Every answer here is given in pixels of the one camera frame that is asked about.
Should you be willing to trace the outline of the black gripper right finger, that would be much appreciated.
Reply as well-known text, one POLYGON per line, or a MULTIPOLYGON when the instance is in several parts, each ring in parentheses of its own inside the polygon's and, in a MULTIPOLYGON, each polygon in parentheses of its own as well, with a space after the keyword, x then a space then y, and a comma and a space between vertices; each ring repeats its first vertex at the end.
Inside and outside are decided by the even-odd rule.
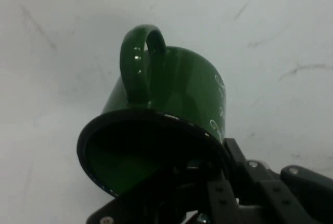
POLYGON ((276 173, 247 160, 235 139, 225 138, 228 176, 244 205, 266 209, 278 223, 332 223, 332 179, 297 165, 276 173))

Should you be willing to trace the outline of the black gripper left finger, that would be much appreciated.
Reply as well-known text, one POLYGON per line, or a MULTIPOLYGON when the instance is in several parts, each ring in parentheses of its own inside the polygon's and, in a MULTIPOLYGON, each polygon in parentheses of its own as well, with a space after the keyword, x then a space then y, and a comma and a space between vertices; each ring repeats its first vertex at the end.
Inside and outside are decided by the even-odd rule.
POLYGON ((115 198, 88 223, 238 223, 239 208, 225 180, 145 182, 115 198))

